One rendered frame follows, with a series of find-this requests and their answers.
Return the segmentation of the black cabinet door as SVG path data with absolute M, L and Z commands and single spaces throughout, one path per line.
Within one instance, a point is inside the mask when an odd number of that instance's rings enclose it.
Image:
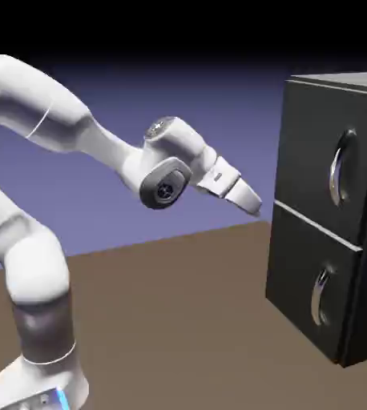
M 276 205 L 266 281 L 267 299 L 332 362 L 341 360 L 353 278 L 362 250 Z M 314 281 L 323 266 L 333 274 L 321 299 L 328 324 L 311 316 Z
M 342 133 L 357 136 L 345 152 L 336 207 L 329 194 L 329 167 Z M 276 169 L 276 200 L 354 246 L 367 232 L 367 89 L 301 80 L 284 87 Z

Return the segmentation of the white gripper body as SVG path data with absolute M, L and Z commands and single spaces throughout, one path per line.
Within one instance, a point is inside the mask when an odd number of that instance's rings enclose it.
M 235 182 L 224 198 L 249 215 L 260 214 L 262 199 L 242 178 Z

